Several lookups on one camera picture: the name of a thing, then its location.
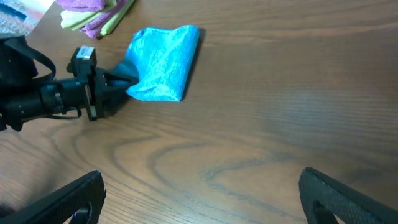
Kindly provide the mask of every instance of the wooden table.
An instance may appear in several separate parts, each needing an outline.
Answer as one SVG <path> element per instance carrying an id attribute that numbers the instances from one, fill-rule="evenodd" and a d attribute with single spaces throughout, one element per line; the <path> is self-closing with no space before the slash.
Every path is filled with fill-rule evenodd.
<path id="1" fill-rule="evenodd" d="M 102 40 L 61 29 L 60 11 L 28 39 L 58 78 L 81 45 L 112 69 L 144 27 L 206 32 L 181 103 L 2 132 L 1 204 L 100 170 L 100 223 L 306 223 L 298 180 L 314 167 L 398 208 L 398 2 L 137 0 Z"/>

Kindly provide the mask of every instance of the green towel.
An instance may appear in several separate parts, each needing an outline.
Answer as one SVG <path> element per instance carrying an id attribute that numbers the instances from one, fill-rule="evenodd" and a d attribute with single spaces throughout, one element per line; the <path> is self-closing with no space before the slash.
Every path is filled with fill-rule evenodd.
<path id="1" fill-rule="evenodd" d="M 72 12 L 64 10 L 61 12 L 62 28 L 71 28 L 73 31 L 78 30 L 85 26 L 87 23 L 93 21 L 102 13 L 112 9 L 116 6 L 116 0 L 108 0 L 105 4 L 105 8 L 98 12 Z"/>
<path id="2" fill-rule="evenodd" d="M 127 0 L 125 5 L 117 12 L 101 29 L 100 36 L 105 36 L 112 33 L 114 28 L 119 24 L 119 21 L 123 18 L 127 10 L 130 8 L 134 0 Z"/>

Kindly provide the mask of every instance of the blue cloth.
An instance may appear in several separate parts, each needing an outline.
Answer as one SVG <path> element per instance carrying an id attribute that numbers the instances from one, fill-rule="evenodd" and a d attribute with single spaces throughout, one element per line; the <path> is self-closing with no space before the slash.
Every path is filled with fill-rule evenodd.
<path id="1" fill-rule="evenodd" d="M 198 39 L 199 29 L 193 25 L 174 30 L 142 29 L 114 72 L 139 78 L 139 83 L 126 91 L 135 99 L 181 101 Z"/>

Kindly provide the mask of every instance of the table surface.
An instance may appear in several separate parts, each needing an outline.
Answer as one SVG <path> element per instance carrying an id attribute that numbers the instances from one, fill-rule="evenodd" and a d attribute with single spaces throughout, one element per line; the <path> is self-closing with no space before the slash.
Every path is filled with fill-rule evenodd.
<path id="1" fill-rule="evenodd" d="M 202 28 L 187 95 L 2 132 L 0 204 L 99 170 L 100 223 L 306 223 L 298 180 L 314 167 L 398 208 L 398 2 L 137 0 L 102 40 L 60 11 L 28 38 L 59 78 L 81 45 L 112 69 L 144 27 Z"/>

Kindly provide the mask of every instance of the purple towel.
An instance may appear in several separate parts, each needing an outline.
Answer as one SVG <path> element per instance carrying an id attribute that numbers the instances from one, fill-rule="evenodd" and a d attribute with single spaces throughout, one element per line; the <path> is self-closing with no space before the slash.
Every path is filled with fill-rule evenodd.
<path id="1" fill-rule="evenodd" d="M 64 10 L 73 12 L 96 12 L 103 10 L 106 0 L 55 0 Z"/>
<path id="2" fill-rule="evenodd" d="M 105 24 L 117 13 L 121 8 L 125 5 L 127 0 L 117 0 L 116 6 L 109 10 L 108 12 L 102 13 L 102 15 L 98 16 L 95 20 L 87 23 L 84 27 L 80 29 L 80 31 L 84 32 L 88 37 L 94 39 L 101 33 L 101 29 Z"/>

